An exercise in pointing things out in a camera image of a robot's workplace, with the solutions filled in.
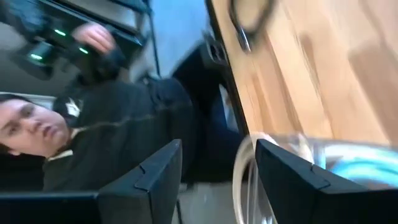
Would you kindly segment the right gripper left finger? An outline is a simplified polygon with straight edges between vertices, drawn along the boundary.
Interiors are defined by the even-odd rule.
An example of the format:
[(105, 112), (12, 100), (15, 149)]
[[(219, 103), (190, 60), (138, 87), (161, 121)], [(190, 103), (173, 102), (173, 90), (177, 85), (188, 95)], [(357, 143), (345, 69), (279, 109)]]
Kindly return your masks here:
[(182, 142), (166, 144), (99, 190), (1, 194), (1, 223), (171, 223), (182, 173)]

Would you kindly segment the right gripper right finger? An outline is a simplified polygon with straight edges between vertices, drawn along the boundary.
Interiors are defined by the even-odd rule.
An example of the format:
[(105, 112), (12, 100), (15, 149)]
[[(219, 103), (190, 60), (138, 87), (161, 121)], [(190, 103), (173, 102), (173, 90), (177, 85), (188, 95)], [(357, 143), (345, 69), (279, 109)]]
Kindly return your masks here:
[(325, 170), (260, 139), (256, 162), (279, 224), (397, 224), (397, 188), (372, 190), (353, 178), (373, 178), (371, 162), (352, 162)]

